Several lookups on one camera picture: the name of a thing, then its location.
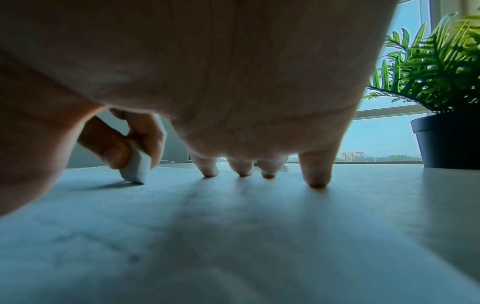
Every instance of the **fern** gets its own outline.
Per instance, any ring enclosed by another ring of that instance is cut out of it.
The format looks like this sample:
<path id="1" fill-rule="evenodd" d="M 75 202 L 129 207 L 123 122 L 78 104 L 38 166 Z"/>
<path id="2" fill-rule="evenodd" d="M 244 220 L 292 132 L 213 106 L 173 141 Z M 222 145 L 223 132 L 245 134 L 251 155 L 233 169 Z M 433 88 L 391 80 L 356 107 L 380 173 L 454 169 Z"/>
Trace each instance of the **fern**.
<path id="1" fill-rule="evenodd" d="M 364 98 L 393 97 L 444 113 L 480 107 L 480 11 L 456 20 L 446 15 L 424 38 L 402 29 L 387 35 L 383 56 Z"/>

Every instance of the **eraser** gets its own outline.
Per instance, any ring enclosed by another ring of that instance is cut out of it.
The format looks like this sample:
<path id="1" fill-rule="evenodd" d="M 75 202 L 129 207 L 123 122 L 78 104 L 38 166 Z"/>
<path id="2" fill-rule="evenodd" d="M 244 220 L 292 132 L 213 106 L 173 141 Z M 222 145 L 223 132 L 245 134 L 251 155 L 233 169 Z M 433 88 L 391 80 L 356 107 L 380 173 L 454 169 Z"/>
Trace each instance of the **eraser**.
<path id="1" fill-rule="evenodd" d="M 124 168 L 120 169 L 120 175 L 126 181 L 145 184 L 152 158 L 145 153 L 135 140 L 127 139 L 126 141 L 130 145 L 130 161 Z"/>

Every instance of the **gray wall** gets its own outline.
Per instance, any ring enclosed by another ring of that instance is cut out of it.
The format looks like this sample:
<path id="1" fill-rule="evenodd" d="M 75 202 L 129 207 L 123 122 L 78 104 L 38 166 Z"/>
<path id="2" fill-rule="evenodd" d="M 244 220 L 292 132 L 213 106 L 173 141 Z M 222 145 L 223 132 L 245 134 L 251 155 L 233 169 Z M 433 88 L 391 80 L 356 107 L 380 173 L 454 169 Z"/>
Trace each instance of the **gray wall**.
<path id="1" fill-rule="evenodd" d="M 98 115 L 98 117 L 124 135 L 126 135 L 129 131 L 126 121 L 116 118 L 110 113 L 110 111 L 103 111 Z M 168 134 L 162 160 L 172 160 L 176 163 L 182 163 L 188 160 L 187 148 L 175 133 L 170 122 L 163 118 L 162 122 Z M 105 164 L 99 160 L 95 154 L 91 153 L 89 150 L 85 149 L 79 144 L 76 144 L 73 153 L 70 156 L 70 160 L 68 161 L 67 168 L 88 168 L 98 166 L 105 166 Z"/>

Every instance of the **finger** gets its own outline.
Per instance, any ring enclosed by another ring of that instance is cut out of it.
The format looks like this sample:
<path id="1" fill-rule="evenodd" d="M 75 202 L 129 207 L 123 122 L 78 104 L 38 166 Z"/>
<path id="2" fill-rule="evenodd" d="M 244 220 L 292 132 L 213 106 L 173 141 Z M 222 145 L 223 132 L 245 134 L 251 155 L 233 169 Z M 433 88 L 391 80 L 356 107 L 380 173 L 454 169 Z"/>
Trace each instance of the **finger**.
<path id="1" fill-rule="evenodd" d="M 256 165 L 261 169 L 261 175 L 264 178 L 271 179 L 275 178 L 282 168 L 285 165 L 286 156 L 280 156 L 270 160 L 258 160 Z"/>
<path id="2" fill-rule="evenodd" d="M 300 153 L 301 172 L 305 182 L 313 188 L 324 188 L 332 179 L 332 167 L 338 147 L 334 149 Z"/>
<path id="3" fill-rule="evenodd" d="M 130 126 L 128 137 L 135 139 L 138 144 L 151 157 L 150 169 L 155 168 L 162 158 L 167 140 L 167 132 L 158 115 L 140 114 L 124 111 L 112 111 L 112 113 L 125 119 Z"/>
<path id="4" fill-rule="evenodd" d="M 205 177 L 214 177 L 220 174 L 216 158 L 203 158 L 193 153 L 190 153 L 190 158 Z"/>
<path id="5" fill-rule="evenodd" d="M 96 154 L 112 169 L 125 167 L 130 159 L 130 147 L 123 135 L 97 116 L 85 123 L 78 143 Z"/>
<path id="6" fill-rule="evenodd" d="M 240 177 L 250 176 L 254 173 L 254 162 L 252 161 L 229 158 L 228 164 L 230 165 L 230 168 L 238 173 Z"/>

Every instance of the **table surface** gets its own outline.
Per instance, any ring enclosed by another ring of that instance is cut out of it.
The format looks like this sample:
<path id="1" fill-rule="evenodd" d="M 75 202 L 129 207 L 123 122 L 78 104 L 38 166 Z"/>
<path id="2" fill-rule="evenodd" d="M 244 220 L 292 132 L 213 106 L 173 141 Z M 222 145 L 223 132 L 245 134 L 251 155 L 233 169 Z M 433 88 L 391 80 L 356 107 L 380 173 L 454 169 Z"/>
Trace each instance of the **table surface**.
<path id="1" fill-rule="evenodd" d="M 336 165 L 317 191 L 218 166 L 66 171 L 0 218 L 2 304 L 479 303 L 477 172 Z"/>
<path id="2" fill-rule="evenodd" d="M 220 171 L 231 171 L 227 163 L 217 166 Z M 193 164 L 165 167 L 196 170 Z M 260 174 L 258 167 L 254 171 Z M 280 175 L 288 172 L 301 173 L 300 165 L 287 164 Z M 480 171 L 335 164 L 332 182 L 480 282 Z"/>

